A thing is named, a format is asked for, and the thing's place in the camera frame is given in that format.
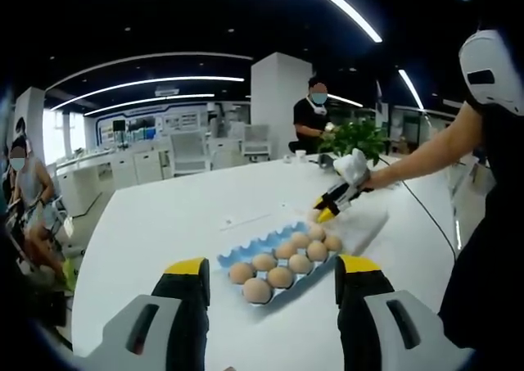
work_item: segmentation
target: green plant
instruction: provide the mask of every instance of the green plant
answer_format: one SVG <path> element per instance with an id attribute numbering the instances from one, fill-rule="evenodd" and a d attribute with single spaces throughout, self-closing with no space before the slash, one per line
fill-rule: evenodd
<path id="1" fill-rule="evenodd" d="M 349 122 L 336 127 L 330 133 L 322 136 L 319 152 L 333 152 L 336 156 L 350 154 L 354 148 L 364 153 L 366 158 L 376 165 L 380 153 L 384 150 L 386 137 L 382 129 L 375 127 L 375 122 L 369 119 Z"/>

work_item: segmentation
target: cable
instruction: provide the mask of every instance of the cable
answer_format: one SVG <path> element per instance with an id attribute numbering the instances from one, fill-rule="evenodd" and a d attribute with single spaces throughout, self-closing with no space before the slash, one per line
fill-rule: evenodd
<path id="1" fill-rule="evenodd" d="M 380 157 L 379 157 L 379 160 L 384 162 L 386 165 L 391 166 L 389 162 L 387 162 L 386 160 L 383 160 Z M 408 184 L 406 184 L 404 180 L 402 181 L 402 184 L 406 187 L 406 189 L 409 191 L 411 196 L 415 198 L 418 204 L 424 209 L 424 211 L 426 211 L 426 214 L 429 216 L 429 218 L 431 218 L 431 221 L 433 221 L 433 224 L 435 224 L 435 226 L 440 230 L 440 232 L 442 233 L 442 236 L 444 236 L 445 241 L 448 243 L 449 249 L 451 250 L 451 253 L 453 254 L 453 263 L 455 263 L 457 261 L 457 254 L 455 253 L 455 249 L 453 248 L 453 246 L 451 245 L 451 242 L 449 241 L 448 237 L 446 236 L 444 229 L 442 229 L 439 223 L 436 222 L 436 219 L 433 217 L 433 215 L 431 215 L 429 210 L 424 206 L 424 204 L 420 201 L 420 199 L 418 199 L 417 195 L 415 195 L 415 193 L 411 190 L 411 188 L 408 186 Z"/>

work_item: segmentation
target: egg carton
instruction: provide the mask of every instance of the egg carton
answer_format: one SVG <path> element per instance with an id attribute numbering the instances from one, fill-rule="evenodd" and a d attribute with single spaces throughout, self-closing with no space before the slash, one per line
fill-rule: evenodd
<path id="1" fill-rule="evenodd" d="M 287 242 L 290 240 L 291 235 L 294 232 L 302 232 L 302 233 L 308 233 L 308 225 L 305 222 L 298 222 L 293 225 L 287 225 L 283 228 L 282 231 L 273 231 L 269 233 L 265 238 L 256 238 L 250 241 L 249 245 L 247 247 L 235 247 L 233 248 L 228 255 L 219 255 L 217 257 L 218 262 L 220 264 L 220 267 L 222 267 L 226 274 L 229 273 L 229 269 L 231 266 L 233 266 L 235 263 L 238 262 L 244 262 L 244 263 L 251 263 L 253 258 L 259 254 L 262 253 L 269 253 L 274 256 L 274 250 L 278 248 L 281 244 L 284 242 Z M 299 248 L 297 250 L 297 254 L 305 255 L 305 249 Z M 320 274 L 321 270 L 328 268 L 329 265 L 332 264 L 332 261 L 334 259 L 334 256 L 338 254 L 337 251 L 329 251 L 327 255 L 327 259 L 324 262 L 318 262 L 313 261 L 313 268 L 308 274 L 293 274 L 293 283 L 288 289 L 281 289 L 281 288 L 273 288 L 273 293 L 271 296 L 271 299 L 269 299 L 268 302 L 264 304 L 254 304 L 250 303 L 254 307 L 264 306 L 269 303 L 271 303 L 275 298 L 277 298 L 279 295 L 283 294 L 287 291 L 292 291 L 293 288 L 297 287 L 297 284 L 306 284 L 308 279 L 316 274 Z M 277 260 L 277 267 L 286 267 L 288 268 L 289 260 L 287 259 L 279 259 Z M 268 277 L 268 272 L 266 271 L 256 271 L 255 274 L 256 278 L 261 278 L 263 280 L 266 280 Z M 234 287 L 239 291 L 239 293 L 242 294 L 242 285 L 241 284 L 235 284 L 232 283 Z"/>

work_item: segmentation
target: cup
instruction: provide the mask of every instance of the cup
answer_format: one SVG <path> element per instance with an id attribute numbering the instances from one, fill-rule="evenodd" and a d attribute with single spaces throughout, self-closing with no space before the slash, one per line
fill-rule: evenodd
<path id="1" fill-rule="evenodd" d="M 300 163 L 305 163 L 307 162 L 307 159 L 305 157 L 305 150 L 296 150 L 295 151 L 295 154 L 296 154 L 296 159 L 300 162 Z"/>

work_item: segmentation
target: egg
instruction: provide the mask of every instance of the egg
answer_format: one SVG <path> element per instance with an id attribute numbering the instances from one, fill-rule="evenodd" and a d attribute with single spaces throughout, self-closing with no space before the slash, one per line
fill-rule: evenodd
<path id="1" fill-rule="evenodd" d="M 271 300 L 273 295 L 271 287 L 260 278 L 250 278 L 242 287 L 242 295 L 250 303 L 265 304 Z"/>
<path id="2" fill-rule="evenodd" d="M 311 238 L 311 240 L 317 240 L 321 242 L 326 237 L 326 233 L 324 232 L 323 227 L 319 224 L 309 224 L 308 236 Z"/>
<path id="3" fill-rule="evenodd" d="M 268 282 L 272 287 L 288 289 L 293 284 L 293 274 L 285 267 L 275 267 L 268 273 Z"/>
<path id="4" fill-rule="evenodd" d="M 255 277 L 255 271 L 247 264 L 238 262 L 229 269 L 229 279 L 232 283 L 243 284 L 249 278 Z"/>
<path id="5" fill-rule="evenodd" d="M 308 211 L 306 218 L 309 222 L 317 222 L 318 217 L 320 216 L 320 210 L 313 209 Z"/>
<path id="6" fill-rule="evenodd" d="M 321 242 L 311 242 L 307 250 L 308 258 L 315 262 L 324 262 L 328 258 L 328 249 Z"/>
<path id="7" fill-rule="evenodd" d="M 337 236 L 329 235 L 323 243 L 328 251 L 340 251 L 342 249 L 342 240 Z"/>
<path id="8" fill-rule="evenodd" d="M 270 254 L 259 254 L 251 263 L 258 271 L 270 271 L 277 266 L 277 260 Z"/>
<path id="9" fill-rule="evenodd" d="M 307 234 L 302 232 L 294 232 L 291 235 L 291 243 L 296 248 L 307 248 L 307 246 L 311 243 L 311 239 L 308 238 Z"/>
<path id="10" fill-rule="evenodd" d="M 309 274 L 313 263 L 306 256 L 297 254 L 289 259 L 289 268 L 296 274 Z"/>
<path id="11" fill-rule="evenodd" d="M 292 242 L 284 242 L 275 250 L 275 256 L 279 259 L 289 259 L 296 254 L 296 247 Z"/>

